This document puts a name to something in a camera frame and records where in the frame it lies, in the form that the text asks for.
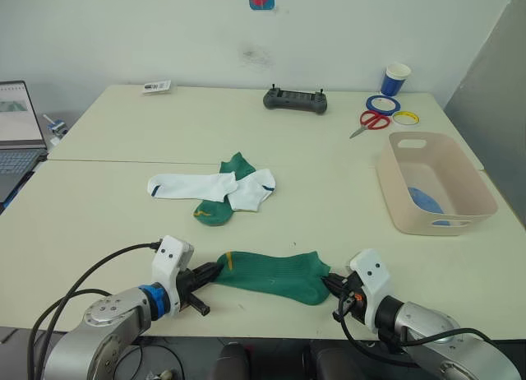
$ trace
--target blue tape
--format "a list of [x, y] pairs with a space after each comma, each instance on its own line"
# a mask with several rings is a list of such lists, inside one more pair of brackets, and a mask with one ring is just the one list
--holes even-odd
[[155, 305], [157, 306], [158, 318], [161, 318], [166, 313], [163, 302], [164, 294], [166, 294], [164, 288], [155, 288], [151, 285], [140, 285], [139, 290], [145, 290], [151, 294], [152, 298], [155, 301]]
[[[372, 105], [372, 101], [376, 99], [387, 99], [394, 103], [394, 109], [392, 110], [382, 110], [377, 109], [375, 106]], [[391, 98], [390, 96], [384, 96], [384, 95], [374, 95], [371, 96], [369, 99], [367, 99], [367, 102], [365, 103], [367, 109], [376, 111], [377, 113], [383, 114], [383, 115], [391, 115], [393, 113], [396, 113], [400, 110], [400, 103], [398, 100]]]

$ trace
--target cable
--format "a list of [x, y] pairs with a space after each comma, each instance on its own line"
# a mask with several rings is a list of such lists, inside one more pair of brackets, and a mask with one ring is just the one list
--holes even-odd
[[[103, 296], [111, 295], [109, 292], [106, 292], [106, 291], [103, 291], [103, 290], [97, 290], [97, 289], [94, 289], [94, 288], [88, 288], [86, 290], [76, 291], [74, 294], [72, 294], [72, 298], [75, 297], [75, 296], [78, 296], [78, 295], [83, 295], [83, 294], [100, 294], [100, 295], [103, 295]], [[42, 322], [44, 322], [46, 317], [62, 302], [62, 300], [63, 300], [63, 298], [60, 298], [54, 304], [52, 304], [51, 306], [46, 308], [46, 310], [42, 313], [42, 315], [40, 315], [39, 319], [36, 320], [35, 324], [33, 325], [33, 328], [31, 328], [30, 337], [29, 337], [29, 340], [27, 341], [27, 353], [26, 353], [26, 356], [27, 356], [27, 378], [28, 379], [35, 378], [35, 362], [34, 362], [35, 361], [35, 352], [34, 352], [33, 348], [34, 348], [34, 346], [35, 346], [35, 344], [37, 342], [35, 340], [36, 332], [39, 331], [39, 328], [40, 328], [40, 325], [42, 324]], [[45, 333], [46, 333], [46, 331], [42, 331], [42, 333], [39, 335], [38, 341], [40, 340], [42, 335], [44, 335]]]
[[384, 364], [391, 364], [396, 366], [403, 366], [405, 368], [420, 368], [417, 364], [414, 362], [408, 362], [408, 361], [402, 361], [398, 359], [391, 359], [384, 355], [379, 355], [376, 353], [373, 353], [372, 351], [369, 351], [363, 345], [356, 341], [351, 333], [348, 331], [347, 324], [345, 323], [345, 317], [344, 317], [344, 301], [345, 301], [345, 292], [343, 292], [339, 296], [338, 300], [338, 315], [339, 315], [339, 323], [342, 326], [342, 330], [344, 331], [344, 334], [346, 335], [348, 341], [351, 343], [351, 345], [358, 351], [360, 351], [362, 354], [366, 355], [367, 357], [371, 359], [375, 359], [377, 361], [381, 361]]
[[73, 296], [76, 289], [79, 288], [79, 286], [84, 282], [85, 279], [87, 279], [94, 271], [99, 269], [103, 264], [106, 262], [111, 261], [115, 257], [118, 257], [119, 255], [122, 255], [124, 253], [127, 253], [132, 250], [137, 250], [138, 248], [152, 248], [154, 250], [158, 249], [160, 246], [159, 242], [153, 242], [153, 243], [141, 243], [141, 244], [135, 244], [130, 247], [123, 248], [121, 250], [116, 251], [113, 254], [109, 254], [107, 257], [101, 259], [97, 263], [95, 263], [90, 269], [88, 269], [79, 280], [76, 281], [76, 283], [67, 291], [67, 293], [62, 298], [60, 304], [57, 307], [57, 310], [55, 311], [53, 317], [51, 318], [51, 321], [48, 325], [48, 330], [44, 339], [44, 343], [42, 346], [42, 351], [40, 352], [39, 361], [36, 366], [35, 375], [33, 377], [29, 377], [29, 380], [40, 380], [42, 378], [42, 371], [44, 369], [44, 361], [45, 357], [48, 351], [49, 347], [49, 341], [51, 340], [51, 335], [53, 334], [53, 329], [55, 328], [55, 325], [57, 325], [58, 318], [60, 317], [60, 314], [62, 313], [64, 307], [67, 304], [67, 301]]
[[438, 341], [439, 339], [444, 339], [445, 337], [463, 335], [465, 333], [473, 333], [474, 335], [477, 335], [478, 337], [480, 337], [486, 343], [489, 343], [490, 345], [495, 346], [495, 344], [489, 337], [487, 337], [482, 332], [474, 328], [456, 328], [456, 329], [452, 329], [451, 331], [437, 333], [436, 335], [433, 335], [433, 336], [423, 337], [422, 339], [418, 339], [416, 341], [400, 341], [396, 345], [398, 347], [413, 347], [416, 345], [425, 345], [426, 343], [430, 343], [432, 341]]
[[33, 356], [35, 357], [35, 355], [37, 355], [37, 351], [39, 351], [38, 349], [38, 345], [39, 345], [39, 342], [42, 340], [42, 336], [44, 336], [46, 334], [46, 331], [42, 331], [40, 332], [40, 335], [38, 335], [36, 337], [36, 340], [35, 340], [35, 343], [33, 343]]
[[186, 377], [184, 375], [184, 368], [182, 367], [182, 362], [181, 362], [181, 359], [179, 358], [179, 356], [177, 354], [175, 354], [171, 349], [169, 349], [167, 346], [165, 345], [147, 345], [145, 347], [159, 347], [160, 349], [164, 349], [164, 350], [167, 350], [171, 355], [173, 355], [173, 357], [175, 357], [175, 359], [178, 361], [179, 363], [179, 368], [181, 368], [181, 380], [186, 380]]
[[139, 364], [137, 365], [137, 367], [135, 369], [135, 372], [133, 372], [132, 376], [130, 377], [130, 380], [133, 380], [135, 378], [135, 376], [139, 373], [139, 370], [141, 369], [142, 359], [144, 358], [144, 353], [143, 353], [143, 349], [142, 349], [142, 345], [141, 344], [139, 344], [136, 349], [128, 351], [125, 355], [123, 355], [121, 357], [121, 359], [117, 362], [117, 366], [115, 367], [115, 371], [113, 372], [113, 378], [115, 378], [115, 374], [117, 374], [117, 369], [118, 369], [119, 365], [123, 362], [123, 360], [126, 359], [126, 357], [128, 355], [131, 355], [132, 353], [135, 353], [137, 350], [139, 350], [139, 352], [141, 353], [141, 356], [139, 358]]

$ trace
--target paper cup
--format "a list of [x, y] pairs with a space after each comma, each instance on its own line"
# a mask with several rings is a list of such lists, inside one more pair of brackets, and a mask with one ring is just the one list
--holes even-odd
[[402, 88], [406, 78], [411, 74], [411, 69], [402, 63], [393, 63], [385, 70], [384, 81], [380, 92], [385, 96], [395, 96]]

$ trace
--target beige basket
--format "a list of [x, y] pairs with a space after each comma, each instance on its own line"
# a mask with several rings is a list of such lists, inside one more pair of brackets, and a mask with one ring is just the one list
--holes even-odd
[[[479, 172], [446, 135], [390, 134], [376, 171], [394, 225], [407, 234], [458, 235], [496, 213], [495, 199]], [[432, 197], [444, 214], [418, 207], [408, 187]], [[449, 225], [434, 225], [437, 221]]]

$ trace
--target white wall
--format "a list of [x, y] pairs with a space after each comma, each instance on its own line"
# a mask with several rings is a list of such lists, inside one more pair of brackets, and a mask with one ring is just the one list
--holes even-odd
[[400, 61], [444, 105], [508, 1], [0, 0], [0, 79], [71, 121], [113, 83], [377, 90]]

